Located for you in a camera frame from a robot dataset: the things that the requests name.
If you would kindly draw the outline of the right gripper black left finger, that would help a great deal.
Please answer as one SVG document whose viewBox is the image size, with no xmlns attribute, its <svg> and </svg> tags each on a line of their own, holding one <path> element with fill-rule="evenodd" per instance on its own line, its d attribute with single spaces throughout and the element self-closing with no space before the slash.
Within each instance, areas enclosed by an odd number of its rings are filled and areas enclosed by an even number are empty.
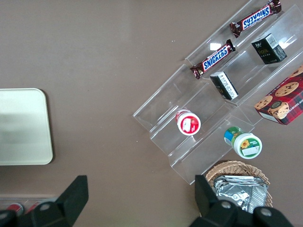
<svg viewBox="0 0 303 227">
<path fill-rule="evenodd" d="M 55 201 L 44 201 L 21 216 L 21 226 L 72 227 L 88 199 L 88 178 L 79 175 Z"/>
</svg>

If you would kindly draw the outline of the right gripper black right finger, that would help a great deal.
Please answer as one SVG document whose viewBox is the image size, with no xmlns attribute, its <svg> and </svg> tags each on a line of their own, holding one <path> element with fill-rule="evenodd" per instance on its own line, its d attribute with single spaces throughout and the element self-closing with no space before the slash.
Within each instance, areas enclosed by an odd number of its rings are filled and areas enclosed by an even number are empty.
<svg viewBox="0 0 303 227">
<path fill-rule="evenodd" d="M 195 200 L 201 216 L 192 227 L 234 227 L 238 217 L 237 207 L 219 200 L 203 175 L 195 176 Z"/>
</svg>

